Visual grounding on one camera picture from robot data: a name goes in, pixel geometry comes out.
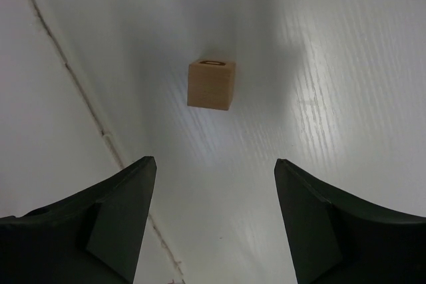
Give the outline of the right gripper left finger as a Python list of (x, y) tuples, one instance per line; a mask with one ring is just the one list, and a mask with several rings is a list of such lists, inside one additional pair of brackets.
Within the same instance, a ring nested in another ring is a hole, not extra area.
[(133, 283), (155, 179), (145, 156), (61, 201), (1, 218), (1, 282)]

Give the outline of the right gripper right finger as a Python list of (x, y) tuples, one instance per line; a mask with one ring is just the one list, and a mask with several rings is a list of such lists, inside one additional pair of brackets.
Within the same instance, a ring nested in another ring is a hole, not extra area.
[(425, 218), (325, 183), (288, 160), (274, 168), (298, 283), (424, 283)]

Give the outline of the lone light wood cube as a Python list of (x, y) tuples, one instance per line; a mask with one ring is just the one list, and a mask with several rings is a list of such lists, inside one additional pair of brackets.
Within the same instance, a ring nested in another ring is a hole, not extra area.
[(235, 75), (235, 62), (200, 59), (189, 64), (187, 105), (229, 110)]

